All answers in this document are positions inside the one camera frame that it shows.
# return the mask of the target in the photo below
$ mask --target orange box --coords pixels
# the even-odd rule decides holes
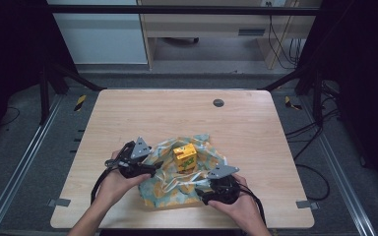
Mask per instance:
[[[197,154],[192,144],[175,148],[173,153],[177,171],[188,170],[196,166]]]

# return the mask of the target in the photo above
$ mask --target wooden panel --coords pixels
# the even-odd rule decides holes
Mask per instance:
[[[220,98],[223,107],[214,107]],[[211,144],[238,166],[262,200],[271,228],[314,223],[271,95],[263,90],[104,90],[100,93],[51,225],[70,228],[90,204],[90,193],[114,150],[143,137],[149,146],[178,136],[210,134]],[[236,228],[210,206],[152,209],[137,188],[107,214],[102,228]]]

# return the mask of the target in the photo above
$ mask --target floor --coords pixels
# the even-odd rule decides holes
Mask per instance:
[[[292,66],[285,58],[281,61],[284,67]],[[157,43],[151,70],[147,65],[78,68],[83,77],[110,89],[259,89],[292,70],[281,65],[268,70],[252,38],[200,38],[197,44],[191,39],[165,38]],[[37,136],[43,129],[38,126],[39,87],[11,97],[0,126],[0,235],[65,235],[67,231],[50,226],[53,207],[48,201],[57,199],[61,192],[97,92],[66,80],[69,92],[51,95],[53,110],[57,112],[46,123],[49,129],[45,136]],[[272,91],[286,133],[313,122],[312,91],[297,96],[295,83]],[[329,81],[327,86],[336,88]],[[80,112],[74,111],[82,94],[87,96],[86,101]],[[291,106],[286,106],[286,97]],[[324,177],[298,167],[305,193],[319,206],[312,211],[315,225],[310,229],[270,231],[273,235],[378,235],[378,175],[373,169],[361,167],[359,154],[336,111],[335,100],[327,99],[324,107],[327,116],[322,134],[304,152],[301,150],[317,131],[315,126],[297,137],[286,135],[292,155],[300,153],[295,162]],[[29,147],[31,141],[38,145]]]

